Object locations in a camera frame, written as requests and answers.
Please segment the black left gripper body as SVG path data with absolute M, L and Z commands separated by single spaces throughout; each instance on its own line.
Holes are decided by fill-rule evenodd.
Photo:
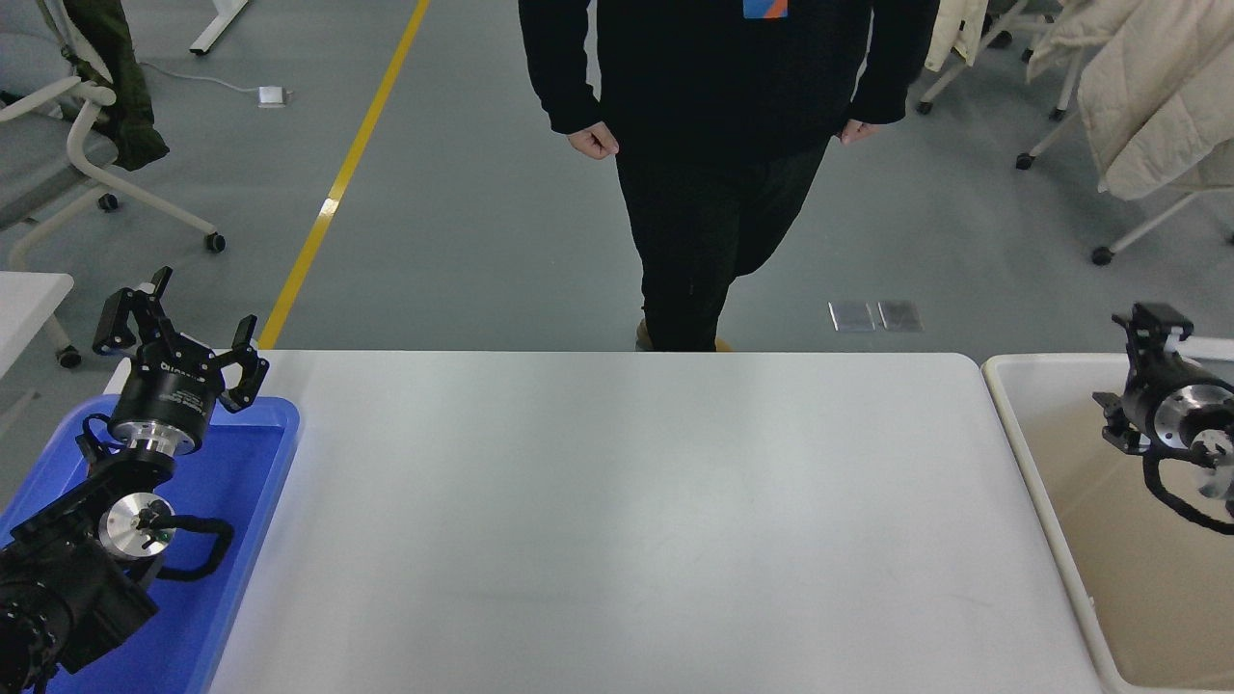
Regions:
M 184 440 L 204 440 L 221 394 L 222 373 L 211 348 L 146 345 L 131 357 L 109 432 L 114 440 L 131 440 L 141 425 L 159 424 Z

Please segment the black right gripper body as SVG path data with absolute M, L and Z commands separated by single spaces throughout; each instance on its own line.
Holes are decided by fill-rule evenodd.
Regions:
M 1176 391 L 1197 382 L 1197 361 L 1178 353 L 1130 353 L 1129 370 L 1120 398 L 1128 421 L 1122 436 L 1125 452 L 1145 452 L 1153 445 L 1185 451 L 1190 445 L 1178 433 L 1181 412 L 1169 406 Z

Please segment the person's right hand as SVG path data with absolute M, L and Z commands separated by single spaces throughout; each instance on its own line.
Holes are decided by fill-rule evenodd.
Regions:
M 566 141 L 578 153 L 594 161 L 603 161 L 619 153 L 618 141 L 603 121 L 569 133 Z

